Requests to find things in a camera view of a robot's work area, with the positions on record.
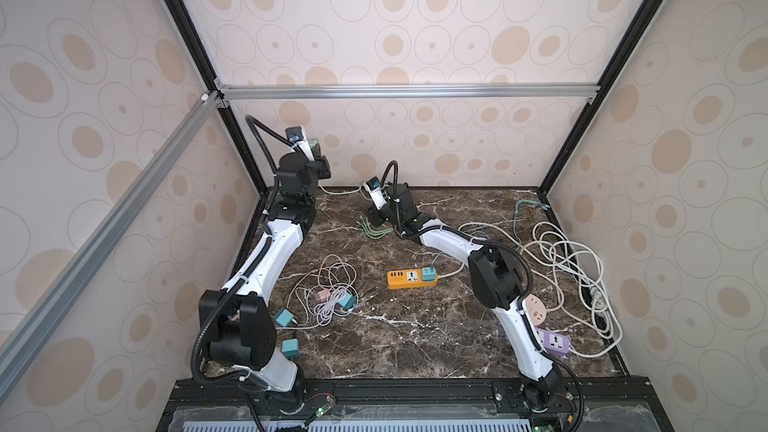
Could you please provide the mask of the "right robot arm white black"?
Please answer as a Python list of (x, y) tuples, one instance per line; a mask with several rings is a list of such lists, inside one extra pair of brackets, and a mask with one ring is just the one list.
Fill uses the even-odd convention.
[(376, 226), (387, 222), (401, 239), (433, 248), (468, 268), (475, 298), (499, 320), (514, 351), (525, 404), (533, 413), (545, 411), (572, 385), (577, 405), (563, 429), (576, 431), (586, 412), (581, 382), (569, 365), (546, 351), (534, 330), (525, 304), (534, 285), (530, 265), (509, 245), (472, 236), (419, 211), (398, 177), (399, 164), (392, 160), (382, 178), (364, 183), (373, 202), (368, 219)]

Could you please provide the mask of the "round beige power socket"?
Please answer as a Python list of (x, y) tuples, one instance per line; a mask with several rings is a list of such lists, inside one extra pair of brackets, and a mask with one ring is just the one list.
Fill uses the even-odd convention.
[(524, 300), (524, 304), (533, 326), (538, 327), (542, 325), (547, 317), (545, 304), (534, 294), (528, 295)]

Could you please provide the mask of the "teal charger adapter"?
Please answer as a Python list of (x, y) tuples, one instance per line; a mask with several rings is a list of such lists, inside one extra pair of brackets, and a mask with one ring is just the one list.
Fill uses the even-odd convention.
[(424, 283), (436, 282), (437, 273), (434, 267), (425, 267), (421, 269), (421, 280)]

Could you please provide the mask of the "orange power strip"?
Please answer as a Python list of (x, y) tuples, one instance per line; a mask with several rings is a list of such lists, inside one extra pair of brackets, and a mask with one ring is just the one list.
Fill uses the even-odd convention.
[(387, 273), (388, 288), (391, 290), (400, 290), (400, 289), (436, 286), (438, 283), (438, 277), (436, 282), (424, 283), (421, 280), (421, 269), (422, 268), (388, 272)]

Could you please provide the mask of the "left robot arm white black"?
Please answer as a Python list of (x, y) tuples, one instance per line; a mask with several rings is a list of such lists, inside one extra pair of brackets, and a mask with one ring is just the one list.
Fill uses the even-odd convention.
[(288, 260), (316, 217), (319, 183), (331, 176), (317, 140), (301, 126), (279, 134), (255, 117), (245, 118), (273, 173), (259, 226), (261, 238), (242, 267), (199, 301), (200, 331), (190, 369), (200, 384), (235, 380), (267, 392), (294, 393), (297, 364), (280, 351), (268, 304)]

